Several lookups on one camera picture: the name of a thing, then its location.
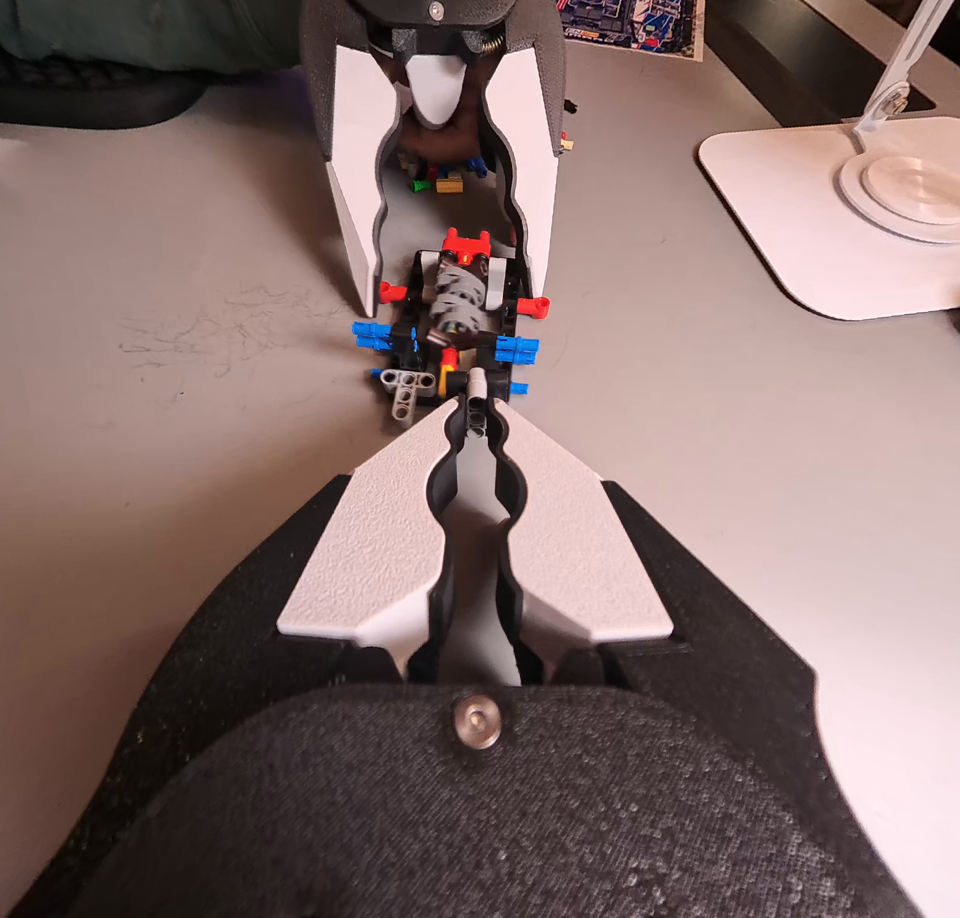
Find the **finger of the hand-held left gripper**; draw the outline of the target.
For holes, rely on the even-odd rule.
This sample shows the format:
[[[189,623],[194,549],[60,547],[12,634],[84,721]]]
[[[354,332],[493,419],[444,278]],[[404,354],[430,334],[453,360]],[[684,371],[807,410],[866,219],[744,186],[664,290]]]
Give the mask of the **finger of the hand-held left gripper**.
[[[534,48],[506,52],[482,95],[513,259],[531,298],[544,295],[559,165],[537,62]]]
[[[367,51],[339,46],[335,66],[327,174],[361,309],[374,317],[382,266],[379,234],[386,214],[380,162],[401,111],[395,86]]]

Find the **lego engine assembly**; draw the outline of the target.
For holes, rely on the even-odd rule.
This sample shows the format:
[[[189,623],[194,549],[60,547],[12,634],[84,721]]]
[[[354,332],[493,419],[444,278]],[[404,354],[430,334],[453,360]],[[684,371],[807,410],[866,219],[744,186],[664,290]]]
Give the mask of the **lego engine assembly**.
[[[450,400],[448,374],[510,363],[514,380],[523,382],[517,370],[537,360],[539,340],[522,336],[517,325],[546,319],[550,299],[527,296],[518,267],[493,253],[490,238],[450,228],[439,250],[415,253],[405,285],[380,284],[378,302],[390,311],[384,322],[351,326],[356,345],[383,359],[369,377],[390,398],[399,429]]]

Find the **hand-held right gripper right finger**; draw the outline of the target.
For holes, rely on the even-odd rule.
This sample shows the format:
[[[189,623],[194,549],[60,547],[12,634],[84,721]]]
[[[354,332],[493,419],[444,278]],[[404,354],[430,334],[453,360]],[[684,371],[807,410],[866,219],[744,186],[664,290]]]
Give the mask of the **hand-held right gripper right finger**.
[[[500,399],[488,402],[501,526],[496,609],[523,684],[574,650],[660,640],[673,623],[603,480]]]

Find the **person's left forearm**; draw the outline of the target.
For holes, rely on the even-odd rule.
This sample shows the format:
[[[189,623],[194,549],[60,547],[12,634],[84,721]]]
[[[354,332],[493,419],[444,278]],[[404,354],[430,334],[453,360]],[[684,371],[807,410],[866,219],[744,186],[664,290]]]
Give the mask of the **person's left forearm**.
[[[299,62],[302,0],[1,0],[1,119],[155,124],[211,83]]]

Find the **person's left hand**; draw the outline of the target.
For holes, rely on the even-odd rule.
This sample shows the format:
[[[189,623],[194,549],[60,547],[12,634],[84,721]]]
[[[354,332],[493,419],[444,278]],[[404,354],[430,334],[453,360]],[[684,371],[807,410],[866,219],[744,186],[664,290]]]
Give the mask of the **person's left hand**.
[[[481,97],[489,79],[489,71],[479,65],[468,67],[457,108],[448,122],[431,130],[409,109],[400,125],[398,147],[401,151],[436,165],[462,163],[481,154],[479,118]]]

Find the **pile of loose lego pieces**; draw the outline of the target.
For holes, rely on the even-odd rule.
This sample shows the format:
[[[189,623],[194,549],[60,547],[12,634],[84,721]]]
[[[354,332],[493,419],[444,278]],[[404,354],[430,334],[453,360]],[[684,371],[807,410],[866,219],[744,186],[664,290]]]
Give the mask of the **pile of loose lego pieces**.
[[[464,174],[478,180],[486,179],[490,169],[484,157],[478,155],[459,164],[434,164],[414,159],[406,152],[397,153],[399,167],[409,178],[412,192],[434,191],[438,193],[463,193]]]

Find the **holographic lego sticker sheet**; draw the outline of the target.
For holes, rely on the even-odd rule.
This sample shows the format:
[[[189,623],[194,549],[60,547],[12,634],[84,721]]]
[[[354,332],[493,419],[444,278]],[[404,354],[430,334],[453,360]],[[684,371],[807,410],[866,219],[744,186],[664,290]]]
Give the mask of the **holographic lego sticker sheet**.
[[[555,0],[570,41],[701,62],[706,0]]]

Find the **white lamp stand base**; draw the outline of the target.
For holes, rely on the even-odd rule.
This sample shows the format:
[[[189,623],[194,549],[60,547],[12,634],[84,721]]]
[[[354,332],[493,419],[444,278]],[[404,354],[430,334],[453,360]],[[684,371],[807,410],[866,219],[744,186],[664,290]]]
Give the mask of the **white lamp stand base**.
[[[857,122],[717,134],[699,160],[778,282],[866,320],[959,306],[959,120],[896,118],[954,0],[922,0]]]

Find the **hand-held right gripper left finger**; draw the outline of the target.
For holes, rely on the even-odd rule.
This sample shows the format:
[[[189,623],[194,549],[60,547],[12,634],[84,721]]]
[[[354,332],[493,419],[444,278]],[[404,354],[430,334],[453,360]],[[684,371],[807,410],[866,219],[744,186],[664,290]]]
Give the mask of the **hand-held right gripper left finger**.
[[[358,466],[276,625],[382,648],[431,682],[449,632],[452,552],[440,516],[457,495],[460,401],[446,401]]]

